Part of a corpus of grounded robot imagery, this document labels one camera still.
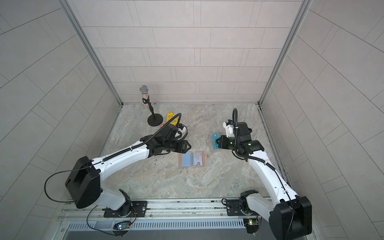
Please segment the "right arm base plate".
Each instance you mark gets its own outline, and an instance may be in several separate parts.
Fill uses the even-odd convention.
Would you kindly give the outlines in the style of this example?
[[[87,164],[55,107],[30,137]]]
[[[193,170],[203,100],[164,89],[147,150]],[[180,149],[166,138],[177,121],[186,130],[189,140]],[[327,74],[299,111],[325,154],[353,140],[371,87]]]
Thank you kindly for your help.
[[[228,216],[253,217],[260,216],[258,213],[242,208],[240,199],[222,199],[222,204],[225,205]]]

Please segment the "teal credit card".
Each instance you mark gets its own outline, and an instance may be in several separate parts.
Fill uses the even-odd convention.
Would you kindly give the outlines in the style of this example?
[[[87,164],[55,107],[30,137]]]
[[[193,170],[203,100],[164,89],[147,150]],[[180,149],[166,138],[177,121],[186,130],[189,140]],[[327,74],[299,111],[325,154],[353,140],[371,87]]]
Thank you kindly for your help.
[[[219,148],[219,145],[217,143],[217,140],[219,139],[219,134],[216,133],[214,135],[212,135],[212,143],[213,143],[213,150],[217,150]]]

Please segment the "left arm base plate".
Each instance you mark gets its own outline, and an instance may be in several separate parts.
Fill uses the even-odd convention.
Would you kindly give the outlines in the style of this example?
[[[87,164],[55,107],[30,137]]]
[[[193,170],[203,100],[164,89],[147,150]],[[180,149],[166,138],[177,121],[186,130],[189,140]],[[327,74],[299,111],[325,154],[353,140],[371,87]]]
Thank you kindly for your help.
[[[146,214],[147,201],[130,201],[124,203],[118,210],[103,209],[104,218],[142,218]]]

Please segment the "white credit card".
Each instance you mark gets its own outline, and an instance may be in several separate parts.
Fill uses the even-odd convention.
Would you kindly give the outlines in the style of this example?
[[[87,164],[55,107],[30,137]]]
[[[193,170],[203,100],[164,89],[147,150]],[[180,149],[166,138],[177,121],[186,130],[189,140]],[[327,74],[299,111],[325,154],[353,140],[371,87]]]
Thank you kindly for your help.
[[[193,166],[203,166],[204,165],[204,153],[203,152],[194,152],[193,153]]]

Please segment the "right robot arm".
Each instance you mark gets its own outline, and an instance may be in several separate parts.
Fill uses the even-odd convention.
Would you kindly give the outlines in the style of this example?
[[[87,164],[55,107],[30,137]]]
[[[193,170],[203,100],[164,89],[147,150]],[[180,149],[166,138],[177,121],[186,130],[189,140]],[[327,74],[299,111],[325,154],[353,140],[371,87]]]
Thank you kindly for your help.
[[[226,130],[216,140],[220,149],[232,150],[257,172],[270,199],[256,191],[246,191],[241,196],[241,210],[245,214],[257,213],[266,220],[277,240],[294,240],[312,233],[312,204],[307,197],[300,197],[277,172],[262,144],[252,140],[252,129],[245,122],[223,123]]]

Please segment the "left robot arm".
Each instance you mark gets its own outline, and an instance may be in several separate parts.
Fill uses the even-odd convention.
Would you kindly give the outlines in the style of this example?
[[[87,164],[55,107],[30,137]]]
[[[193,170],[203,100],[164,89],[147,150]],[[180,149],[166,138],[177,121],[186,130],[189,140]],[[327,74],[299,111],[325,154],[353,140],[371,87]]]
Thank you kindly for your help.
[[[188,129],[183,124],[163,125],[155,134],[142,137],[132,146],[113,154],[78,159],[65,186],[78,209],[90,205],[104,206],[120,217],[131,212],[132,201],[123,190],[111,190],[103,181],[115,172],[141,160],[162,153],[185,154],[191,145],[185,139]]]

